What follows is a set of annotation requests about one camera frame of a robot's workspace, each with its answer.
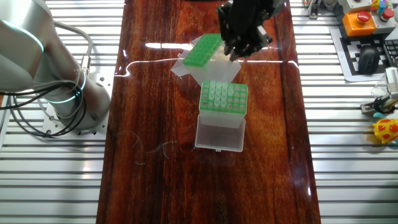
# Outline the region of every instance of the robotic arm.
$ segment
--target robotic arm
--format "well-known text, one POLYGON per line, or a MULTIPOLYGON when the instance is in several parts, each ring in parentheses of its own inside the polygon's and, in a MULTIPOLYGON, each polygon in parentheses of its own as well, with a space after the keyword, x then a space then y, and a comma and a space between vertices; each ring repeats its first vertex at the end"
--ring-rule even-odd
POLYGON ((231 54, 233 62, 270 44, 272 39, 262 23, 277 15, 284 3, 285 0, 234 0, 220 6, 217 13, 225 55, 231 54))
POLYGON ((77 129, 90 129, 107 115, 110 98, 100 84, 88 77, 89 57, 82 68, 55 31, 50 9, 43 0, 0 0, 0 91, 8 93, 52 83, 69 83, 44 98, 67 126, 73 113, 82 114, 77 129), (83 106, 75 98, 81 97, 83 106))

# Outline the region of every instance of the yellow toy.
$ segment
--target yellow toy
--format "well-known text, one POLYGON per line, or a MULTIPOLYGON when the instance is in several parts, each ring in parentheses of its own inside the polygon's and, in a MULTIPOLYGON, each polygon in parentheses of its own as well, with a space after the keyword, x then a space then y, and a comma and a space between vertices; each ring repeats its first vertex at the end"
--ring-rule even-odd
MULTIPOLYGON (((390 5, 389 1, 386 1, 386 6, 388 7, 390 5)), ((380 0, 372 0, 372 4, 371 4, 371 11, 378 11, 379 10, 379 6, 380 6, 380 0)))
POLYGON ((373 124, 373 131, 381 143, 390 143, 398 138, 398 119, 381 119, 373 124))

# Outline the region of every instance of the black object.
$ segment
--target black object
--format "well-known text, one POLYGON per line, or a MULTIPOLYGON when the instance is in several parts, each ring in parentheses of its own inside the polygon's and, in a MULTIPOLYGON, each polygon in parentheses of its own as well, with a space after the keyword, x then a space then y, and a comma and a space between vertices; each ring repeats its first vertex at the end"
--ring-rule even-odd
POLYGON ((262 23, 282 10, 285 0, 235 0, 217 9, 221 38, 225 42, 224 54, 248 57, 272 42, 262 23))
POLYGON ((384 100, 382 100, 382 96, 377 97, 374 102, 373 102, 373 108, 375 111, 382 113, 382 114, 391 114, 396 110, 396 107, 393 106, 392 108, 388 108, 387 111, 383 111, 381 109, 381 106, 383 103, 385 103, 387 100, 389 100, 388 98, 385 98, 384 100))
POLYGON ((390 65, 398 67, 398 40, 385 40, 383 50, 390 65))
POLYGON ((361 48, 358 71, 363 75, 373 75, 379 66, 380 54, 376 47, 365 45, 361 48))
POLYGON ((333 13, 335 14, 337 21, 339 24, 343 23, 343 18, 344 18, 344 11, 343 11, 343 6, 341 6, 341 4, 339 4, 338 2, 336 2, 334 8, 333 8, 333 13))

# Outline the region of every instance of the glossy table surface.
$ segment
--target glossy table surface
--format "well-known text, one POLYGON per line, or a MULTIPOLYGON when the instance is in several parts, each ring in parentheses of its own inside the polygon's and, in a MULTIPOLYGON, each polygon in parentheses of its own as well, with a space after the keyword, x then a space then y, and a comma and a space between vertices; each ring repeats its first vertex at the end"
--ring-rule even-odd
POLYGON ((97 223, 320 223, 289 4, 244 59, 244 150, 197 149, 200 86, 170 69, 222 1, 126 1, 97 223))

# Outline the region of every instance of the metal slotted platform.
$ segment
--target metal slotted platform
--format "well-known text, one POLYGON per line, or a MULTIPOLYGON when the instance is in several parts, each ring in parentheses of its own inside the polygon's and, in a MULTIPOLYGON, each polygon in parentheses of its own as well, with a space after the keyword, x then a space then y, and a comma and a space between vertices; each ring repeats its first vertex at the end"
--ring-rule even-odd
MULTIPOLYGON (((95 43, 91 71, 114 72, 124 1, 47 1, 55 20, 77 26, 95 43)), ((345 83, 323 12, 309 20, 291 0, 298 63, 323 224, 398 223, 398 151, 373 146, 371 120, 359 110, 376 82, 345 83)), ((86 41, 57 29, 80 61, 86 41)), ((41 128, 38 104, 24 114, 41 128)), ((0 152, 0 223, 95 223, 104 141, 43 142, 10 120, 0 152)))

